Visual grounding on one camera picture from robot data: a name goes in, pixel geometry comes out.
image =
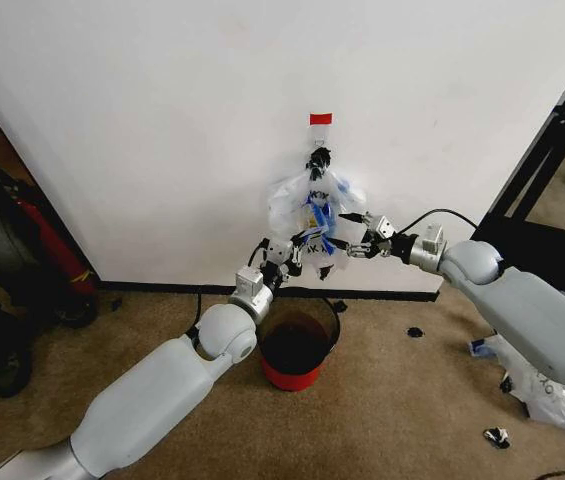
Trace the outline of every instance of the white plastic bag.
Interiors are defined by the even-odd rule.
[[[326,170],[316,180],[311,180],[310,170],[304,170],[274,185],[268,204],[269,227],[277,237],[291,238],[303,230],[322,227],[323,233],[308,240],[302,250],[302,262],[315,267],[321,279],[346,266],[348,257],[327,237],[359,242],[360,238],[354,238],[359,229],[338,215],[364,213],[363,192],[351,188],[349,182],[331,170]]]
[[[473,342],[475,356],[497,355],[512,381],[511,395],[526,403],[529,415],[538,422],[565,429],[565,385],[549,380],[500,335]]]

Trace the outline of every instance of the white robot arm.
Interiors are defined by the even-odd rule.
[[[565,296],[544,280],[507,266],[486,242],[467,240],[446,249],[442,227],[421,237],[396,233],[384,216],[344,214],[367,225],[359,245],[330,239],[353,257],[398,256],[442,275],[464,293],[484,319],[535,368],[565,385]]]
[[[418,237],[396,233],[383,216],[343,216],[368,229],[361,244],[330,239],[335,246],[352,257],[398,256],[442,275],[539,371],[565,384],[565,296],[535,275],[505,268],[485,242],[461,242],[447,250],[439,225]],[[215,380],[254,349],[256,325],[276,288],[301,273],[303,238],[263,242],[265,262],[237,273],[228,304],[209,308],[185,335],[159,346],[101,392],[70,438],[2,463],[0,480],[92,480],[148,453],[206,397]]]
[[[240,269],[229,303],[206,310],[184,335],[160,345],[103,390],[68,439],[0,464],[0,480],[93,480],[146,455],[224,372],[253,351],[256,326],[273,293],[302,272],[303,238],[263,240],[266,260],[260,268]]]

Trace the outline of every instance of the white wall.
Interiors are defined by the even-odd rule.
[[[0,1],[0,124],[105,280],[231,284],[310,111],[373,211],[479,220],[564,88],[563,0]]]

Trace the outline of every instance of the baseboard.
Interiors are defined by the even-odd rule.
[[[230,295],[235,287],[227,285],[182,285],[165,283],[100,282],[102,290],[134,292],[202,293]],[[435,302],[439,292],[401,292],[386,290],[328,290],[321,288],[285,287],[278,290],[280,297],[346,298],[364,300],[399,300],[402,302]]]

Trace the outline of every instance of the red tape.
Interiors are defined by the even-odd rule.
[[[331,125],[332,113],[312,113],[309,115],[309,125]]]

